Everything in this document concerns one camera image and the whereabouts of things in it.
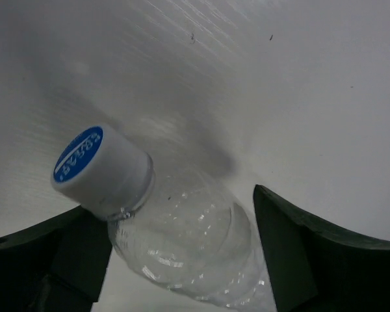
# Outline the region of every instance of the bottle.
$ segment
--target bottle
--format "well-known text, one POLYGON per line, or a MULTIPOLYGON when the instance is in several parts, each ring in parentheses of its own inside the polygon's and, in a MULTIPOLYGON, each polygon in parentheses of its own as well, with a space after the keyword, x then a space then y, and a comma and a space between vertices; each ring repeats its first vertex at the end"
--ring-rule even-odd
POLYGON ((110 126, 91 127, 62 152, 51 184, 107 221, 117 254, 154 284, 220 307, 273 311, 245 210, 176 146, 148 148, 153 159, 110 126))

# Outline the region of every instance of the round blue sticker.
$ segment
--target round blue sticker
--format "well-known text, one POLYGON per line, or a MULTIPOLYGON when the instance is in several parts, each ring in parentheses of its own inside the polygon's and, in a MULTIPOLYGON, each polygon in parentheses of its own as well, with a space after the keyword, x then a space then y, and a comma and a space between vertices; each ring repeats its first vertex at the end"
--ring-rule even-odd
POLYGON ((55 182, 67 182, 81 172, 97 153, 102 140, 103 130, 98 126, 85 130, 73 139, 55 165, 55 182))

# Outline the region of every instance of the clear plastic bottle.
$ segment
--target clear plastic bottle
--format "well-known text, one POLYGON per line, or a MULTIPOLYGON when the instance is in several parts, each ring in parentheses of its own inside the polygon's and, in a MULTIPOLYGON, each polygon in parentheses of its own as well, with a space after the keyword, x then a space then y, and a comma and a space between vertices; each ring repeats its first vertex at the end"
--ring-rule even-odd
POLYGON ((216 306, 273 311, 263 252, 244 209, 175 148, 153 155, 155 165, 109 126, 92 127, 62 153, 52 185, 109 223, 114 249, 137 274, 216 306))

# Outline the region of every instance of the plastic bottle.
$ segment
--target plastic bottle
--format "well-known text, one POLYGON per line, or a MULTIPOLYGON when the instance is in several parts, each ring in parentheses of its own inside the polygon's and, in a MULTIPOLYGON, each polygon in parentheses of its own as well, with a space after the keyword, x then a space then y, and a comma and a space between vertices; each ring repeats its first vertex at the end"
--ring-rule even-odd
POLYGON ((137 274, 216 306, 273 310, 244 209, 176 147, 153 154, 155 162, 113 128, 91 127, 62 152, 51 183, 109 223, 114 249, 137 274))

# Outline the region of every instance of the transparent bottle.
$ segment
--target transparent bottle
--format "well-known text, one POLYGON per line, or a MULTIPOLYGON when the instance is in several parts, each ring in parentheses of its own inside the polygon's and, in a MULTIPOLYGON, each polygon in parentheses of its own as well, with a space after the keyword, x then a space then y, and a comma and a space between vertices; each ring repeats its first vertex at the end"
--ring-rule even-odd
POLYGON ((62 153, 52 185, 106 220, 117 254, 151 282, 220 307, 274 311, 244 209, 176 147, 151 155, 107 125, 91 127, 62 153))

